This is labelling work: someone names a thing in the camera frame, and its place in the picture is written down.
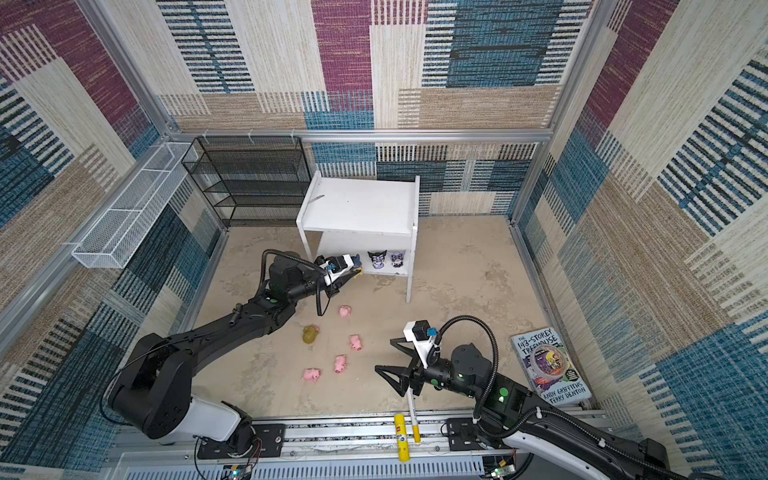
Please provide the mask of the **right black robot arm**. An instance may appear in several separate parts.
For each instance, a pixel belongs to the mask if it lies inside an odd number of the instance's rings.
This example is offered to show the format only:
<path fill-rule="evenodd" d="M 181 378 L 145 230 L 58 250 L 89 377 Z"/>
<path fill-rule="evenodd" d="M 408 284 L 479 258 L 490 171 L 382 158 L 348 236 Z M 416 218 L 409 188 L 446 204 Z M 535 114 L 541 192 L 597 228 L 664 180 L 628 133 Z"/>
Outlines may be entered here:
<path fill-rule="evenodd" d="M 441 355 L 448 330 L 459 323 L 479 326 L 491 356 L 472 343 Z M 407 355 L 405 367 L 378 365 L 376 373 L 395 392 L 417 396 L 424 386 L 449 391 L 474 402 L 470 436 L 491 449 L 522 450 L 581 479 L 675 479 L 665 448 L 650 439 L 635 442 L 602 431 L 550 405 L 524 385 L 499 373 L 500 352 L 491 328 L 481 319 L 459 315 L 438 329 L 428 321 L 406 325 L 391 346 Z"/>

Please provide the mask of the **black-eared figure toy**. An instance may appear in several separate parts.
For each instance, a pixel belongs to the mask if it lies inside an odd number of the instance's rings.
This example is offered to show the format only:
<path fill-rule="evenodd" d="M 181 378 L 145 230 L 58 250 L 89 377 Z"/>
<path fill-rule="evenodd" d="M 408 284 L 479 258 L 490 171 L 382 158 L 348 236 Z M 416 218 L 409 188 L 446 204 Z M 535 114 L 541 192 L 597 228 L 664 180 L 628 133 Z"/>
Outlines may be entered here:
<path fill-rule="evenodd" d="M 381 270 L 386 266 L 387 251 L 368 251 L 371 266 L 375 270 Z"/>

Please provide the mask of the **purple-eared black figure toy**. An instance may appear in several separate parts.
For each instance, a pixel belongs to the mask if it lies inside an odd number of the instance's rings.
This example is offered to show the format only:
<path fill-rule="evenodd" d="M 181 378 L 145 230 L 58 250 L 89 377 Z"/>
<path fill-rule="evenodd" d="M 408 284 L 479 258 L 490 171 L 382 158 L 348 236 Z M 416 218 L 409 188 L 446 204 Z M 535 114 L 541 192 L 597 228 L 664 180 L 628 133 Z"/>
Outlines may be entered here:
<path fill-rule="evenodd" d="M 395 269 L 400 269 L 405 263 L 405 251 L 397 250 L 389 252 L 390 264 Z"/>

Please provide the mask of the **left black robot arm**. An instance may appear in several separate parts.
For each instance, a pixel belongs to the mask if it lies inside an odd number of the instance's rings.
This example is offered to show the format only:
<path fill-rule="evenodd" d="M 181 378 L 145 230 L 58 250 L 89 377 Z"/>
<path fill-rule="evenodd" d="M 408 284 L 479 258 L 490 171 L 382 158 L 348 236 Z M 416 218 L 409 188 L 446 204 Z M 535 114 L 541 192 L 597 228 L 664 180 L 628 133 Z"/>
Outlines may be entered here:
<path fill-rule="evenodd" d="M 330 299 L 360 275 L 359 256 L 319 256 L 313 261 L 295 252 L 262 253 L 256 293 L 232 311 L 201 327 L 162 337 L 148 334 L 105 389 L 103 411 L 118 414 L 146 437 L 172 443 L 178 437 L 200 441 L 207 458 L 243 458 L 255 453 L 253 419 L 242 409 L 215 403 L 192 392 L 193 378 L 210 363 L 257 338 L 271 335 L 295 314 L 299 302 Z"/>

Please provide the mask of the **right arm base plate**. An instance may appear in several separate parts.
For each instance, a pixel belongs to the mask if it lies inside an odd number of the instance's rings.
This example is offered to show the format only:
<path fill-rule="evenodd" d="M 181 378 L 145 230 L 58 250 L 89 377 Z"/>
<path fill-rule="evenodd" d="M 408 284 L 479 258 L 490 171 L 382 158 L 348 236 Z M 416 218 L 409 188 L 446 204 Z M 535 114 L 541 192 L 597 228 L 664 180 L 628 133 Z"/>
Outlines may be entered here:
<path fill-rule="evenodd" d="M 449 418 L 441 428 L 447 438 L 450 451 L 490 450 L 499 443 L 481 436 L 471 418 Z"/>

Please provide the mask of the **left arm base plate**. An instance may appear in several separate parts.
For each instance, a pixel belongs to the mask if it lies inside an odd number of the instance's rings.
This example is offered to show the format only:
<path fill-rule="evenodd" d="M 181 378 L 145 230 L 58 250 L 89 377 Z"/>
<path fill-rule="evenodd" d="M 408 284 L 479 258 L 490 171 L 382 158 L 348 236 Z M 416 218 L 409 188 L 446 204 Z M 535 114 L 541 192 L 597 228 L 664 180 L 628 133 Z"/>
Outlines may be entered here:
<path fill-rule="evenodd" d="M 229 440 L 204 438 L 196 448 L 197 460 L 254 460 L 281 455 L 285 424 L 251 424 L 239 428 Z"/>

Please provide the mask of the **olive green toy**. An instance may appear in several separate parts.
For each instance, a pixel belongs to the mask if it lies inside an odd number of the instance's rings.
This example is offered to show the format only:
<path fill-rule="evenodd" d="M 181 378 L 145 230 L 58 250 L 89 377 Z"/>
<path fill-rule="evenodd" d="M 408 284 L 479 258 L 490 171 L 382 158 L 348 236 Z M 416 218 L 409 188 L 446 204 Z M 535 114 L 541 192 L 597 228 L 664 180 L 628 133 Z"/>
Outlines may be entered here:
<path fill-rule="evenodd" d="M 320 328 L 317 325 L 308 325 L 302 331 L 302 341 L 307 344 L 313 344 L 317 336 L 320 333 Z"/>

